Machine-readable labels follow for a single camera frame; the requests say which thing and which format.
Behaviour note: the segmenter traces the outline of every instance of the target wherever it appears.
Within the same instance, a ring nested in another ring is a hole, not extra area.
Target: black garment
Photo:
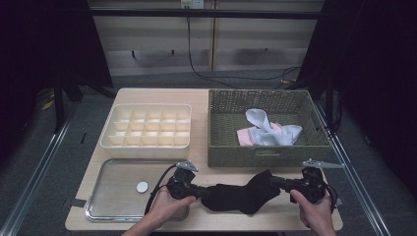
[[[208,187],[211,191],[202,204],[213,211],[238,209],[246,214],[256,213],[267,201],[280,194],[278,188],[269,185],[269,170],[255,175],[247,185],[234,186],[217,184]]]

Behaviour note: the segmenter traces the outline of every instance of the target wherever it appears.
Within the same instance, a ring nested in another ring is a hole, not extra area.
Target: wire
[[[328,184],[326,184],[326,190],[328,191],[328,194],[330,195],[330,210],[331,210],[331,213],[333,213],[333,211],[336,209],[336,204],[337,204],[337,198],[338,198],[337,192],[332,186]]]
[[[187,18],[187,32],[188,32],[188,57],[189,57],[189,61],[190,61],[190,66],[191,66],[191,69],[193,70],[193,72],[194,72],[194,73],[195,73],[198,77],[200,77],[201,79],[203,79],[203,80],[205,80],[205,81],[216,82],[216,83],[222,84],[222,85],[224,85],[224,86],[228,86],[228,87],[231,87],[231,88],[234,88],[234,89],[238,89],[237,87],[235,87],[235,86],[233,86],[233,85],[230,85],[230,84],[225,83],[225,82],[216,81],[216,80],[213,80],[213,79],[239,79],[239,80],[254,80],[254,81],[270,81],[270,80],[275,80],[275,79],[279,79],[279,78],[284,78],[284,77],[285,77],[285,75],[288,75],[288,74],[290,74],[291,72],[293,72],[293,71],[295,71],[295,70],[297,70],[297,69],[301,68],[301,67],[299,67],[299,66],[297,66],[297,67],[289,67],[289,68],[286,68],[286,69],[282,72],[282,74],[281,74],[281,75],[279,75],[279,76],[275,76],[275,77],[269,77],[269,78],[250,78],[250,77],[234,77],[234,76],[216,76],[216,77],[213,77],[213,76],[205,76],[205,75],[202,75],[202,74],[200,74],[199,72],[197,72],[197,71],[196,71],[196,69],[194,68],[193,59],[192,59],[192,56],[191,56],[191,30],[190,30],[190,18]],[[282,86],[282,84],[283,84],[283,80],[281,80],[280,85],[279,85],[279,86],[277,86],[275,89],[278,89],[279,87],[281,87],[281,86]]]
[[[162,180],[163,180],[163,178],[165,178],[165,175],[172,169],[172,168],[174,168],[174,167],[176,167],[176,165],[175,164],[173,164],[173,165],[171,165],[171,166],[169,166],[166,170],[165,170],[165,172],[163,172],[163,174],[160,176],[160,178],[159,178],[159,180],[158,180],[158,182],[157,182],[157,184],[155,185],[155,188],[153,189],[153,191],[152,191],[152,193],[150,193],[150,197],[149,197],[149,199],[148,199],[148,203],[147,203],[147,208],[145,209],[145,214],[147,214],[149,211],[150,211],[150,206],[152,205],[152,203],[153,203],[153,200],[154,200],[154,198],[155,198],[155,196],[156,196],[156,194],[157,194],[157,192],[159,191],[159,189],[160,188],[162,188],[163,186],[160,186],[160,183],[162,182]]]

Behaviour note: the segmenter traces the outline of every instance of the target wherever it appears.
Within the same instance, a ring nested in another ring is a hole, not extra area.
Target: black cable
[[[328,195],[330,196],[330,211],[331,213],[333,213],[333,211],[336,209],[336,204],[337,204],[337,199],[338,199],[337,191],[335,190],[334,187],[326,183],[322,178],[319,178],[318,176],[312,175],[312,174],[309,174],[309,176],[311,178],[318,180],[322,185],[325,186],[326,191],[328,192]]]
[[[187,32],[188,32],[188,57],[189,57],[189,61],[190,61],[190,66],[191,69],[193,70],[193,72],[200,77],[201,79],[205,80],[205,81],[210,81],[210,82],[216,82],[219,84],[222,84],[224,86],[228,86],[234,89],[238,89],[237,87],[234,87],[228,83],[225,82],[220,82],[220,81],[216,81],[216,80],[212,80],[212,79],[239,79],[239,80],[254,80],[254,81],[270,81],[270,80],[274,80],[274,79],[279,79],[282,77],[285,77],[285,75],[293,72],[296,69],[299,69],[300,67],[289,67],[286,68],[283,73],[280,76],[276,76],[276,77],[269,77],[269,78],[250,78],[250,77],[234,77],[234,76],[219,76],[219,77],[210,77],[210,76],[205,76],[200,74],[199,72],[196,71],[196,69],[194,68],[194,64],[193,64],[193,59],[191,57],[191,30],[190,30],[190,18],[187,18]]]
[[[176,167],[176,165],[175,164],[173,164],[173,165],[171,165],[171,166],[169,166],[166,170],[165,170],[165,172],[163,172],[163,174],[160,176],[160,178],[159,178],[159,180],[158,180],[158,182],[157,182],[157,184],[155,185],[155,187],[154,187],[154,189],[153,189],[153,191],[150,193],[150,197],[149,197],[149,200],[148,200],[148,203],[147,203],[147,208],[145,209],[145,214],[147,214],[149,211],[150,211],[150,206],[152,206],[152,203],[153,203],[153,200],[154,200],[154,198],[155,198],[155,196],[156,196],[156,194],[157,194],[157,192],[159,191],[159,189],[161,188],[161,187],[163,187],[163,186],[159,186],[160,185],[160,183],[162,182],[162,180],[163,180],[163,178],[165,178],[165,175],[172,169],[172,168],[174,168],[174,167]]]

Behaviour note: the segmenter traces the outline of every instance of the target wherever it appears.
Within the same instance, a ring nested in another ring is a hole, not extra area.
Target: woven basket
[[[208,96],[208,166],[301,166],[304,160],[322,160],[332,152],[305,90],[211,89]],[[270,122],[303,127],[294,146],[241,147],[236,132],[253,126],[245,114],[252,108],[263,109]]]

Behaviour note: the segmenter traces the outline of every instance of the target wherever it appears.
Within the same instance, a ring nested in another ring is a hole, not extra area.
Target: white bottle cap
[[[149,184],[147,182],[141,182],[136,186],[136,190],[138,190],[139,193],[144,193],[147,191]]]

